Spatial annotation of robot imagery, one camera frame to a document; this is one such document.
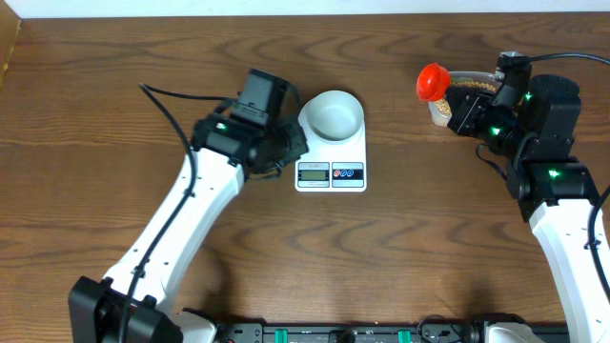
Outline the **pile of soybeans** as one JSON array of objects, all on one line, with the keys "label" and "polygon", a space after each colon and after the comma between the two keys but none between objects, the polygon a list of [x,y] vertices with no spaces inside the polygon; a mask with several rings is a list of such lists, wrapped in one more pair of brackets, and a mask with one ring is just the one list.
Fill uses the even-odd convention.
[{"label": "pile of soybeans", "polygon": [[[497,90],[496,86],[494,86],[492,84],[488,84],[488,83],[479,82],[479,81],[458,81],[458,82],[453,82],[452,86],[460,87],[460,88],[483,89],[483,90],[487,90],[487,91],[491,91],[491,92],[495,92]],[[447,117],[452,116],[452,112],[451,112],[449,103],[445,99],[441,99],[441,100],[434,102],[434,106],[443,115],[445,115]]]}]

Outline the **grey round bowl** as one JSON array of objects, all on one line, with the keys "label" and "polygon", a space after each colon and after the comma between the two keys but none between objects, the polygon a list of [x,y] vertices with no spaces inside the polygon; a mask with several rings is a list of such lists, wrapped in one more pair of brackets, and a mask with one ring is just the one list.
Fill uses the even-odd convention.
[{"label": "grey round bowl", "polygon": [[346,91],[325,91],[304,107],[307,126],[321,139],[342,142],[364,128],[364,109]]}]

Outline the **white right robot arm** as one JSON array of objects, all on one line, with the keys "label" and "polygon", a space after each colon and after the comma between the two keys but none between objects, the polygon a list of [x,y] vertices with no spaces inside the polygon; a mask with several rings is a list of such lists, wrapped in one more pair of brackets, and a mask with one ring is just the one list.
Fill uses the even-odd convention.
[{"label": "white right robot arm", "polygon": [[580,89],[551,74],[505,78],[496,91],[450,86],[448,127],[504,156],[506,187],[547,259],[573,342],[609,339],[608,197],[571,156]]}]

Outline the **white digital kitchen scale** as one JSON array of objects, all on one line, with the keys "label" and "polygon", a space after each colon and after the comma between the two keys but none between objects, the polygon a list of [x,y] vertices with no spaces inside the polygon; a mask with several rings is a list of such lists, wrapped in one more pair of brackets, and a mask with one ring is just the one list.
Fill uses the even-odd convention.
[{"label": "white digital kitchen scale", "polygon": [[307,126],[304,107],[298,116],[309,151],[296,163],[299,192],[364,192],[367,189],[366,127],[342,142],[321,139]]}]

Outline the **brown cardboard panel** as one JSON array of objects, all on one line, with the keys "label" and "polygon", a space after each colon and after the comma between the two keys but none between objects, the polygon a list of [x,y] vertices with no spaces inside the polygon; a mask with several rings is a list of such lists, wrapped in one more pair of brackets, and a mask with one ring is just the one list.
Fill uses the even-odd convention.
[{"label": "brown cardboard panel", "polygon": [[9,62],[14,52],[15,43],[21,30],[21,18],[10,8],[5,0],[0,5],[0,83],[4,80]]}]

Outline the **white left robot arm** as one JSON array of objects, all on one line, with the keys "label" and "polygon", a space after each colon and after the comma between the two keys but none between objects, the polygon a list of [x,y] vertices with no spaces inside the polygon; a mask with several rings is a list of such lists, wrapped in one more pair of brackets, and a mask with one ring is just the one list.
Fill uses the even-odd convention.
[{"label": "white left robot arm", "polygon": [[198,121],[170,192],[123,257],[99,281],[80,277],[69,294],[75,342],[212,342],[216,325],[174,313],[182,280],[214,222],[253,174],[280,172],[307,152],[295,116]]}]

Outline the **clear plastic container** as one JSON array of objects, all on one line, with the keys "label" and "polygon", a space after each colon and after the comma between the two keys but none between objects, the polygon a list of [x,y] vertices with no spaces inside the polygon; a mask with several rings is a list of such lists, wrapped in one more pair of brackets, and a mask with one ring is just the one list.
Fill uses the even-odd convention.
[{"label": "clear plastic container", "polygon": [[[501,79],[488,72],[482,71],[451,71],[451,86],[459,88],[483,89],[495,92],[498,90]],[[432,121],[441,127],[446,127],[452,117],[449,103],[446,99],[429,102],[428,107]]]}]

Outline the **red measuring scoop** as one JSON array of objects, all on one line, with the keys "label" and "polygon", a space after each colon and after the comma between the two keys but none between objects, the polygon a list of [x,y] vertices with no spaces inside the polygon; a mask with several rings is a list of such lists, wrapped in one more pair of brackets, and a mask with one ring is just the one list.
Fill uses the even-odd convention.
[{"label": "red measuring scoop", "polygon": [[436,102],[442,99],[451,84],[450,72],[438,63],[425,66],[417,78],[417,98]]}]

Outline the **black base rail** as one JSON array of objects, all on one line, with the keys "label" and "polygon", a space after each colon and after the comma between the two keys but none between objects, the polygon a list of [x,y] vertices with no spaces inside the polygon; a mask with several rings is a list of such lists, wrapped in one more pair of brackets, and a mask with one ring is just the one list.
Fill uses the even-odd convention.
[{"label": "black base rail", "polygon": [[221,324],[213,343],[419,343],[463,342],[448,324],[411,326],[272,326],[258,323]]}]

